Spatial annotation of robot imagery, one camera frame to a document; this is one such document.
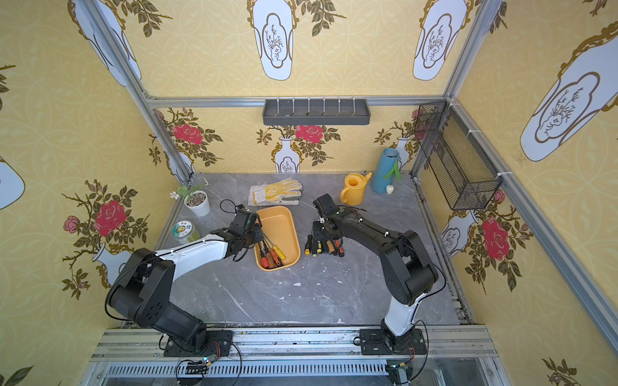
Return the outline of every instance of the blue vase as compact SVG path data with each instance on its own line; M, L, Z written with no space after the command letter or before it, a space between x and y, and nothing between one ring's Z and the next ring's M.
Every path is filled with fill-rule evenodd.
M391 174L387 179L384 176L391 171L392 165L399 161L399 152L392 148L386 148L380 156L376 172L371 179L371 188L378 193L386 193L386 187L392 185L392 179L395 178L394 174Z

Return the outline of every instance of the black mounting plate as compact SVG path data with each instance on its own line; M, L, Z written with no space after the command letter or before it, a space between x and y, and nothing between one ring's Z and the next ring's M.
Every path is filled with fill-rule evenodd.
M406 354L409 355L409 350L391 352L387 350L384 337L384 332L381 329L361 330L360 331L360 349L362 355L392 355L392 354ZM420 329L411 329L404 336L399 337L402 339L399 343L404 347L414 347L414 353L416 355L427 354L427 346L423 340L423 332Z
M219 346L221 347L221 356L229 355L232 341L231 331L206 331L206 336L208 337L208 342L219 341ZM214 344L208 344L208 346L202 353L196 354L192 351L183 350L178 344L172 341L172 338L170 338L167 340L167 343L165 345L165 352L163 353L163 356L172 358L190 358L192 356L209 356L216 353L217 348Z

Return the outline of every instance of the yellow watering can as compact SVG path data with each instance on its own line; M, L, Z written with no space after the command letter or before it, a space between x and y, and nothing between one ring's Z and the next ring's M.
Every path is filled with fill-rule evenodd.
M363 196L365 195L365 187L367 182L371 178L371 173L367 175L362 174L348 174L345 176L345 188L341 191L339 199L342 204L358 205L363 202Z

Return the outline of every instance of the yellow screwdriver handle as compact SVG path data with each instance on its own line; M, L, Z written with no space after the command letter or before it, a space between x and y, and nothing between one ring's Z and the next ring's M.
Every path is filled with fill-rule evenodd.
M286 259L286 256L283 254L283 252L279 249L278 246L273 245L273 249L279 255L279 258L281 258L281 260L285 260Z

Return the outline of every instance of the red rose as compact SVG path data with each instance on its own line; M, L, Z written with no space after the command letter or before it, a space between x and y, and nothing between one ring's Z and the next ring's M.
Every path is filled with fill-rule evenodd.
M174 136L180 140L195 143L196 145L201 145L201 142L204 140L199 129L189 125L174 127Z
M425 137L425 134L427 134L426 125L419 125L416 129L416 133L414 133L418 140L422 140Z
M324 130L322 130L322 126L297 126L296 138L302 138L305 141L319 143L324 137L324 134L322 134L323 132Z
M483 223L485 231L485 248L492 259L502 260L509 253L509 234L502 228L502 224L490 217Z
M500 189L496 190L494 194L494 201L496 202L496 204L502 204L505 198L506 198L506 195L504 194L502 190Z
M118 205L118 201L110 201L101 205L101 210L96 215L95 224L92 227L99 231L101 236L107 237L111 231L120 227L127 219L124 207Z
M69 233L77 232L77 226L79 225L79 219L75 216L69 216L64 222L64 230Z

